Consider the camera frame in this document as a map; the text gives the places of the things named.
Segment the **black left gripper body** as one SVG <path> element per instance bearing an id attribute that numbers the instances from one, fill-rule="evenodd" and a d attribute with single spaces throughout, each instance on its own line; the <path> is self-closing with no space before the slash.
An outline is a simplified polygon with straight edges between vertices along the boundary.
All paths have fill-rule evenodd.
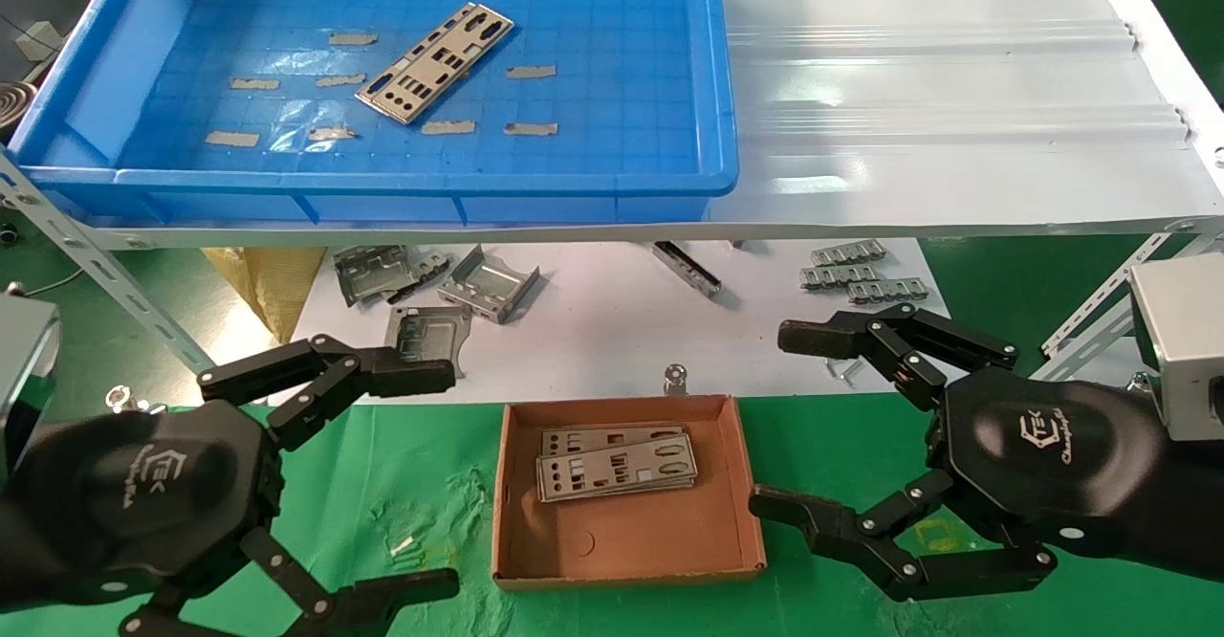
<path id="1" fill-rule="evenodd" d="M 195 599 L 231 579 L 284 488 L 264 428 L 213 401 L 40 428 L 2 488 L 2 609 Z"/>

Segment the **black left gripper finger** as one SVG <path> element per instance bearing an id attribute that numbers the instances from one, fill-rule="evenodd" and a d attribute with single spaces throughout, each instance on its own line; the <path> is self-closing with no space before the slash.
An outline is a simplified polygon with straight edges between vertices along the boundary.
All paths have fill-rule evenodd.
<path id="1" fill-rule="evenodd" d="M 390 345 L 354 348 L 327 334 L 277 345 L 198 375 L 203 399 L 231 405 L 296 388 L 293 398 L 268 415 L 267 432 L 282 450 L 305 445 L 359 397 L 431 396 L 455 383 L 450 360 L 406 360 Z"/>
<path id="2" fill-rule="evenodd" d="M 460 590 L 458 572 L 439 568 L 359 581 L 337 592 L 326 592 L 266 528 L 250 530 L 239 548 L 300 609 L 284 636 L 386 636 L 401 609 L 446 601 Z M 162 586 L 148 603 L 122 620 L 120 635 L 229 635 L 181 620 L 180 611 L 186 601 L 188 597 L 179 586 Z"/>

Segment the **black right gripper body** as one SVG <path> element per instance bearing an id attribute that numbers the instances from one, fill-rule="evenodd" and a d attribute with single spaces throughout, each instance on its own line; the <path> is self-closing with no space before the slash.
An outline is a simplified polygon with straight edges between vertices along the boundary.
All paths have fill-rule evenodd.
<path id="1" fill-rule="evenodd" d="M 1222 579 L 1222 442 L 1171 439 L 1148 396 L 984 368 L 949 383 L 930 435 L 928 463 L 953 481 L 945 506 L 990 541 L 1018 530 Z"/>

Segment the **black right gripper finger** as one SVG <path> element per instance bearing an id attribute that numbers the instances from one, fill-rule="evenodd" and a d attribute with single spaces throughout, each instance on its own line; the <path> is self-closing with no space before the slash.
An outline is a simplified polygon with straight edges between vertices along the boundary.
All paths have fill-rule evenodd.
<path id="1" fill-rule="evenodd" d="M 800 530 L 814 556 L 852 564 L 892 601 L 941 601 L 1036 589 L 1058 568 L 1058 556 L 1027 532 L 988 523 L 998 548 L 914 556 L 896 539 L 949 501 L 956 480 L 929 470 L 858 514 L 836 500 L 754 485 L 749 511 Z"/>
<path id="2" fill-rule="evenodd" d="M 865 360 L 920 412 L 935 410 L 949 383 L 931 360 L 972 374 L 1013 370 L 1018 359 L 1006 341 L 913 304 L 879 314 L 838 311 L 825 322 L 787 318 L 778 323 L 777 345 L 788 354 Z"/>

